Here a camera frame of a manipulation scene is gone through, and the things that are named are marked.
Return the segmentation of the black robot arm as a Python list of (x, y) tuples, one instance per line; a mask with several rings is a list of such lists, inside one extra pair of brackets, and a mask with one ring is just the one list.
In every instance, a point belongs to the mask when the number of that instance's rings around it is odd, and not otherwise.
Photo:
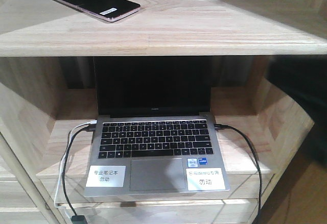
[(313, 120), (305, 149), (326, 167), (326, 55), (277, 56), (270, 61), (266, 78)]

